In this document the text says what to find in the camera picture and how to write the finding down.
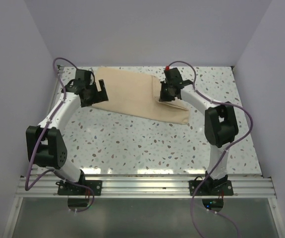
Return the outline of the beige cloth wrap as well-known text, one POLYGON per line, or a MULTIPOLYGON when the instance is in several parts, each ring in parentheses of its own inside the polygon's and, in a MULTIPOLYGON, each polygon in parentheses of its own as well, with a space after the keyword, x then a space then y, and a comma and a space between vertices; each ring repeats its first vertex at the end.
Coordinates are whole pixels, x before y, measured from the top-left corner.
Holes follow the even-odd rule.
POLYGON ((96 78, 104 81, 109 100, 94 108, 169 123, 189 122, 190 112, 183 102, 159 101, 161 84, 153 75, 99 67, 96 78))

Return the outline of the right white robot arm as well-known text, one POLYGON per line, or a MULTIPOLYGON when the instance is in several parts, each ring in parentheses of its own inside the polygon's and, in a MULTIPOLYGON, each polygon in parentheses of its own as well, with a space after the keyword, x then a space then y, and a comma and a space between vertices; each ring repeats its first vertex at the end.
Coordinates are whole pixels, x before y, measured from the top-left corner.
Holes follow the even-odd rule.
POLYGON ((213 104, 208 96, 200 96, 191 80, 183 80, 179 70, 166 66, 165 80, 161 82, 161 102, 176 99, 187 102, 204 116, 204 134, 211 145, 209 166, 200 188, 217 194, 228 180, 227 162, 229 146, 238 135, 238 125, 233 106, 213 104))

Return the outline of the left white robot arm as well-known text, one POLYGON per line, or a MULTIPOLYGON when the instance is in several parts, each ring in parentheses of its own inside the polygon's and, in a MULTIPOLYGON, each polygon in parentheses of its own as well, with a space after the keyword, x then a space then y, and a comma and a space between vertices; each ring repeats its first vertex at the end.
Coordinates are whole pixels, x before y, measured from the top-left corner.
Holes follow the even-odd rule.
POLYGON ((26 129, 29 167, 25 190, 34 185, 30 182, 33 165, 46 168, 64 182, 69 183, 73 193, 83 194, 87 188, 84 173, 68 158, 62 132, 78 108, 108 101, 104 81, 95 79, 90 70, 76 69, 75 78, 62 85, 59 100, 49 114, 37 125, 26 129))

